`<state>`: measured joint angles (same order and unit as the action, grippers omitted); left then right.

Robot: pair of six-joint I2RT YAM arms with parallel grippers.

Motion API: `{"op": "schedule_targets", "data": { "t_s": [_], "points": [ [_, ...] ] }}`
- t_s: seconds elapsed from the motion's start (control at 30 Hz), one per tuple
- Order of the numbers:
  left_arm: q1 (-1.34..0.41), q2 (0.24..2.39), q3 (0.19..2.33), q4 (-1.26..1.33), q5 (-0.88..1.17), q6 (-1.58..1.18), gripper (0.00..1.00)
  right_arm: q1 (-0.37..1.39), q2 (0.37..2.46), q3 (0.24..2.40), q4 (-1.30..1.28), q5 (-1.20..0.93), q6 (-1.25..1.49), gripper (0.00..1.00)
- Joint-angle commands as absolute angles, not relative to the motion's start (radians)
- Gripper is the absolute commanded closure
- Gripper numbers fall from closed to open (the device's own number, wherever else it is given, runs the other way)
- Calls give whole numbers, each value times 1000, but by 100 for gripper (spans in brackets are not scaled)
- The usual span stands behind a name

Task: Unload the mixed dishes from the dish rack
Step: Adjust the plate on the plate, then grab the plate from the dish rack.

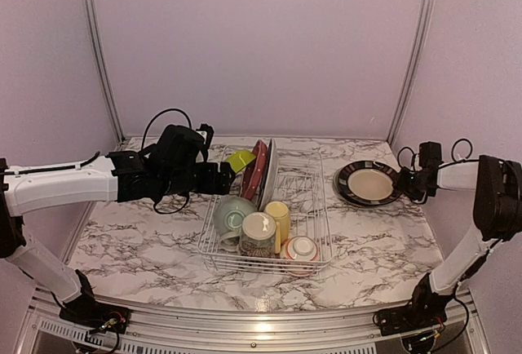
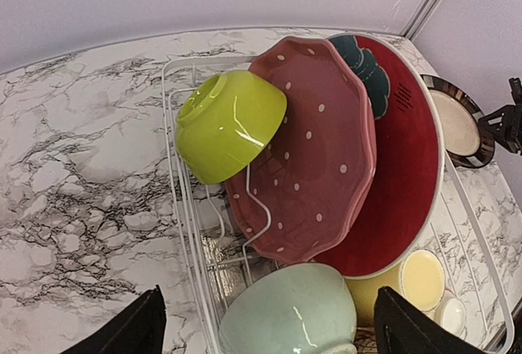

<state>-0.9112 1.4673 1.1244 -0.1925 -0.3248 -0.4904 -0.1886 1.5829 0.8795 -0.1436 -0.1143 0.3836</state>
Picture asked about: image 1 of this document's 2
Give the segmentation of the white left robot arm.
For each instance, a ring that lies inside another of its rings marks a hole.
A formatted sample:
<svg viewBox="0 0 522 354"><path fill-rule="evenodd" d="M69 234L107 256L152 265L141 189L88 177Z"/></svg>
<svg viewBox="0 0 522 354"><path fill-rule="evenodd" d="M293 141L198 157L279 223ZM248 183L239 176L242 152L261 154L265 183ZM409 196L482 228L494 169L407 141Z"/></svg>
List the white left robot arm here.
<svg viewBox="0 0 522 354"><path fill-rule="evenodd" d="M83 325L112 318L122 323L126 309L99 302L87 276L25 230L25 222L56 218L51 231L57 233L92 202L148 199L158 205L169 195L225 195L234 178L228 163L200 160L196 153L119 151L54 166L10 166L2 159L1 257L54 295L61 318Z"/></svg>

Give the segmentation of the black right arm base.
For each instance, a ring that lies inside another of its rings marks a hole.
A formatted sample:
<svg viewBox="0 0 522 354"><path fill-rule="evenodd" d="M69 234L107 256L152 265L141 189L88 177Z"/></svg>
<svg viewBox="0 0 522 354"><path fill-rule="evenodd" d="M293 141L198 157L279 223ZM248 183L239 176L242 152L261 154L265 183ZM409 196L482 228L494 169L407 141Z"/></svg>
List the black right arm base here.
<svg viewBox="0 0 522 354"><path fill-rule="evenodd" d="M447 316L445 311L433 313L422 309L420 312L415 312L413 305L407 303L376 311L372 321L379 328L382 336L388 336L442 325L447 321Z"/></svg>

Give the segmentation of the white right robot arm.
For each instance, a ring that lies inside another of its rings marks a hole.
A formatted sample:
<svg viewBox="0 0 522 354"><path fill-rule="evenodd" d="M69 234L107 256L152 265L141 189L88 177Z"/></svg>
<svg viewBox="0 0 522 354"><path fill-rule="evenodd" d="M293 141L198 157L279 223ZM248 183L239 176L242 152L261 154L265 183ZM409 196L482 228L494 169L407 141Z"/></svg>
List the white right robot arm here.
<svg viewBox="0 0 522 354"><path fill-rule="evenodd" d="M409 326L420 328L445 314L459 284L478 272L499 242L521 232L521 164L488 155L446 164L432 160L418 171L403 167L393 187L411 201L425 201L440 188L475 192L464 238L398 310Z"/></svg>

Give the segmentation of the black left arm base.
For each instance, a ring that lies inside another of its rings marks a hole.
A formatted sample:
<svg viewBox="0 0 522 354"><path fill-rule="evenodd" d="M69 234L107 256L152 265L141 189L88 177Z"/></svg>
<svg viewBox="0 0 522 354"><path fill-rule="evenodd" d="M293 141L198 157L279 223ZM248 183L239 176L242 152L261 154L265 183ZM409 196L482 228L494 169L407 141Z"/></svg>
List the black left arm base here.
<svg viewBox="0 0 522 354"><path fill-rule="evenodd" d="M129 321L130 309L101 303L88 290L81 289L80 295L69 302L60 302L53 294L60 308L60 318L91 328L91 333L112 331L124 334Z"/></svg>

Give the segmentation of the red plate with teal flower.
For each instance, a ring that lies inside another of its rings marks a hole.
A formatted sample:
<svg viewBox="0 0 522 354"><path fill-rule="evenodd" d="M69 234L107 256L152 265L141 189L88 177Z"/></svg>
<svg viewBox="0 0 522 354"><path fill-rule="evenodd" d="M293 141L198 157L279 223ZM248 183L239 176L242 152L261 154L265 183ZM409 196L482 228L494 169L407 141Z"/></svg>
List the red plate with teal flower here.
<svg viewBox="0 0 522 354"><path fill-rule="evenodd" d="M265 173L263 174L263 180L259 192L258 210L263 210L265 206L272 200L272 196L276 187L279 157L276 141L274 139L270 139L268 153L268 162L265 168Z"/></svg>

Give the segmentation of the pink polka dot plate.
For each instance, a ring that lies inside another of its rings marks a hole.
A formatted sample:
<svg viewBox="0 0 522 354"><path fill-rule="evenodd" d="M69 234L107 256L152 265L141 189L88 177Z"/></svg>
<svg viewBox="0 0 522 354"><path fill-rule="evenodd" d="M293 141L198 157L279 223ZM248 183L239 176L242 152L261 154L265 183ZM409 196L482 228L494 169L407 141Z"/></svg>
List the pink polka dot plate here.
<svg viewBox="0 0 522 354"><path fill-rule="evenodd" d="M255 160L246 167L241 185L241 197L247 200L254 198L263 178L264 169L268 161L268 146L259 139L252 153L255 155Z"/></svg>

